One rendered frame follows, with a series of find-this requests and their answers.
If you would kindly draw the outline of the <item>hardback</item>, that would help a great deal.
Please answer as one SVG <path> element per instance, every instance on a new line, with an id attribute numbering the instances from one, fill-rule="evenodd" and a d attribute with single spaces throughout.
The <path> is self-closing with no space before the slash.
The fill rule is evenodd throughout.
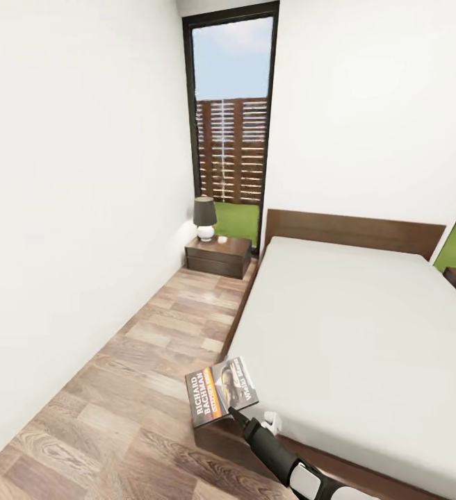
<path id="1" fill-rule="evenodd" d="M 185 375 L 194 430 L 259 403 L 243 356 Z"/>

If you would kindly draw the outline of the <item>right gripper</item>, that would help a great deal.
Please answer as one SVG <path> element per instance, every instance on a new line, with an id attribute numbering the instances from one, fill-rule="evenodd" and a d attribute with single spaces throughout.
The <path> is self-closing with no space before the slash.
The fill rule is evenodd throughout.
<path id="1" fill-rule="evenodd" d="M 264 428 L 257 418 L 253 417 L 249 420 L 232 406 L 228 410 L 244 430 L 243 439 L 250 445 L 252 452 L 271 471 L 272 459 L 284 445 L 267 428 Z"/>

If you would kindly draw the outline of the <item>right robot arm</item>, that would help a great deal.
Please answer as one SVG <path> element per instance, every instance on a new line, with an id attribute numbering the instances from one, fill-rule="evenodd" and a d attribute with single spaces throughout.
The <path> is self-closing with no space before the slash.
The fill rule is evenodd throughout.
<path id="1" fill-rule="evenodd" d="M 260 423 L 232 406 L 228 410 L 244 430 L 243 439 L 252 452 L 299 500 L 380 500 L 326 476 L 299 453 L 291 453 L 275 436 L 282 428 L 276 412 L 265 411 Z"/>

